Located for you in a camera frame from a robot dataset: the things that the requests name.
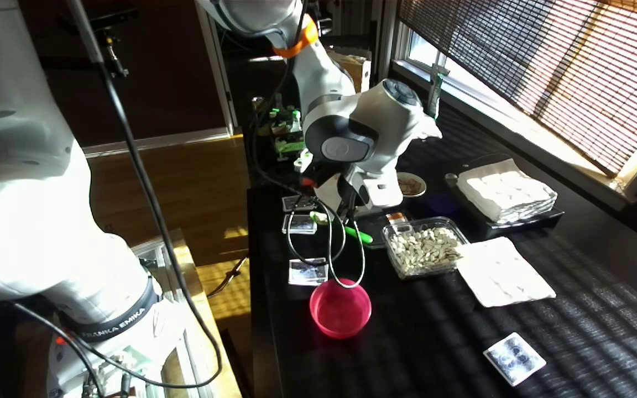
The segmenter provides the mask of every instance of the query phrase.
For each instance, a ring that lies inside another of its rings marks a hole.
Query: plastic tray
[[[509,230],[518,230],[518,228],[553,228],[557,226],[557,221],[563,216],[563,210],[555,208],[551,212],[542,212],[528,219],[519,219],[512,223],[493,223],[486,215],[482,215],[456,185],[457,174],[449,172],[444,174],[447,188],[450,189],[453,199],[468,210],[468,215],[472,215],[472,221],[478,223],[478,230],[484,235],[484,238],[489,236],[498,236],[501,233]]]
[[[416,219],[398,228],[387,226],[383,235],[400,278],[453,272],[457,247],[468,242],[447,216]]]

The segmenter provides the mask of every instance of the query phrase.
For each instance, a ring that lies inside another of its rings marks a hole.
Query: pink plastic cup
[[[355,336],[371,317],[371,301],[362,284],[342,288],[336,280],[317,284],[310,297],[310,312],[316,328],[336,340]]]

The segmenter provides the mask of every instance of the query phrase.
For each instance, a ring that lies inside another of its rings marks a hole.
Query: wire
[[[326,228],[332,230],[333,228],[333,219],[338,219],[338,215],[333,215],[326,206],[323,206],[323,210],[324,212],[330,212],[330,223],[326,223]],[[293,238],[292,238],[292,235],[290,235],[290,226],[293,223],[293,210],[286,215],[286,246],[290,246],[290,252],[295,257],[295,259],[300,259],[300,263],[305,263],[305,266],[323,266],[324,261],[312,261],[312,259],[307,259],[305,254],[300,254],[298,250],[295,250],[295,246],[293,246]],[[338,261],[338,257],[342,254],[342,250],[345,250],[345,230],[342,230],[342,223],[338,221],[338,228],[341,228],[341,246],[338,246],[338,250],[336,250],[336,254],[332,254],[332,250],[326,252],[326,257],[332,259],[332,261]]]
[[[236,38],[230,35],[230,31],[219,31],[221,34],[221,47],[227,41],[231,41],[234,47],[239,47],[242,52],[253,55],[253,51],[246,43],[241,43]]]
[[[54,322],[51,322],[45,317],[32,312],[32,310],[25,307],[23,303],[13,301],[11,304],[13,304],[14,310],[23,312],[25,317],[40,320],[41,324],[45,324],[45,328],[53,330],[58,336],[61,336],[61,338],[70,344],[70,350],[76,353],[76,357],[84,363],[84,366],[85,366],[85,372],[87,372],[90,375],[93,375],[95,372],[93,372],[90,360],[84,355],[84,351],[90,351],[90,353],[96,355],[101,363],[106,363],[106,365],[110,365],[110,366],[114,366],[114,370],[118,370],[118,372],[124,372],[124,373],[128,373],[128,375],[132,375],[132,378],[136,378],[136,381],[143,381],[146,385],[155,385],[155,387],[163,387],[163,388],[200,388],[200,387],[207,385],[207,381],[204,381],[204,382],[192,382],[192,385],[174,385],[174,382],[153,381],[153,378],[147,378],[147,375],[143,375],[143,373],[139,373],[139,372],[132,372],[132,370],[118,365],[117,360],[108,357],[106,353],[96,351],[90,343],[85,343],[85,340],[81,340],[81,338],[76,338],[76,336],[70,336],[69,331],[63,331],[61,328],[58,328]],[[96,378],[93,375],[90,381],[93,381],[98,398],[103,398],[103,394],[101,394],[103,388],[98,387]]]
[[[70,344],[70,350],[75,351],[75,355],[79,357],[79,363],[84,365],[84,370],[87,372],[90,382],[93,382],[96,396],[103,398],[103,388],[101,388],[101,385],[98,385],[98,381],[96,381],[96,375],[95,375],[95,370],[93,370],[90,360],[84,355],[81,348],[76,344],[76,338],[69,336],[63,330],[60,330],[54,322],[51,322],[45,317],[40,317],[40,314],[32,312],[31,307],[25,307],[25,304],[22,304],[22,303],[14,303],[14,301],[13,301],[11,304],[13,304],[14,310],[23,312],[25,317],[40,320],[41,324],[45,324],[45,328],[53,330],[58,336],[61,336],[61,338]]]
[[[326,252],[332,252],[333,247],[333,228],[326,228]],[[361,247],[361,275],[358,275],[358,278],[354,280],[354,283],[342,283],[341,278],[338,278],[338,275],[336,275],[336,268],[333,268],[333,261],[330,259],[326,261],[326,268],[330,268],[330,272],[332,272],[332,277],[333,277],[333,280],[341,284],[341,288],[347,288],[347,290],[352,290],[352,288],[358,288],[361,283],[362,283],[362,277],[364,277],[364,246],[362,246],[362,241],[361,238],[355,238],[358,241],[358,247]]]
[[[110,78],[110,72],[106,71],[103,64],[98,64],[98,72],[101,72],[103,85],[106,85],[106,91],[108,91],[108,95],[110,95],[110,100],[113,100],[117,120],[118,120],[118,124],[122,124],[124,142],[126,142],[128,154],[129,154],[129,158],[132,158],[135,172],[136,172],[136,176],[139,176],[139,181],[142,181],[142,189],[143,189],[146,203],[147,203],[147,208],[150,208],[150,212],[153,212],[153,219],[155,219],[155,223],[156,223],[156,230],[160,233],[160,241],[163,241],[165,254],[168,254],[168,259],[170,259],[170,269],[173,269],[173,275],[174,275],[174,278],[176,278],[176,284],[178,284],[178,290],[180,290],[180,294],[184,294],[184,298],[186,298],[186,303],[188,303],[188,310],[192,312],[194,320],[200,324],[205,338],[209,340],[209,344],[211,344],[211,350],[213,350],[216,370],[211,372],[211,375],[209,375],[207,381],[198,382],[198,385],[209,385],[209,382],[223,372],[223,360],[221,360],[219,343],[216,343],[213,336],[209,333],[204,317],[198,314],[198,310],[194,307],[194,303],[192,303],[192,298],[190,298],[186,278],[184,278],[180,268],[178,268],[178,259],[176,259],[176,254],[174,254],[174,250],[173,250],[173,238],[170,238],[170,233],[168,233],[168,226],[165,226],[160,206],[159,206],[159,200],[156,200],[155,188],[153,188],[153,183],[150,183],[150,176],[147,176],[147,172],[146,172],[146,165],[143,165],[143,162],[142,162],[142,154],[139,154],[139,150],[136,150],[135,134],[132,134],[132,129],[129,129],[129,124],[128,124],[128,120],[126,120],[126,111],[124,111],[122,100],[118,100],[118,95],[117,95],[117,91],[114,91],[113,78]]]
[[[234,277],[239,277],[239,268],[246,263],[247,257],[239,259],[223,277],[223,280],[207,292],[207,298],[219,294]]]

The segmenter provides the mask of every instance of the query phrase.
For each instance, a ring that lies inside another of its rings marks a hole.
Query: small card
[[[310,215],[293,215],[290,228],[286,228],[286,223],[290,223],[290,215],[285,215],[280,221],[282,235],[286,235],[286,230],[290,230],[290,235],[316,235],[316,230],[317,230],[316,221]]]
[[[305,194],[290,194],[290,197],[280,197],[280,208],[282,212],[307,212],[307,210],[314,210],[316,203],[305,197]]]
[[[326,280],[326,263],[323,257],[307,259],[290,259],[290,284],[321,284]]]
[[[545,360],[518,331],[498,340],[482,353],[512,387],[545,365]]]

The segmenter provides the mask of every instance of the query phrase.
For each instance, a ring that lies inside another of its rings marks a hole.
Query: clear plastic container
[[[400,278],[453,272],[457,247],[468,238],[447,216],[416,219],[383,230]]]

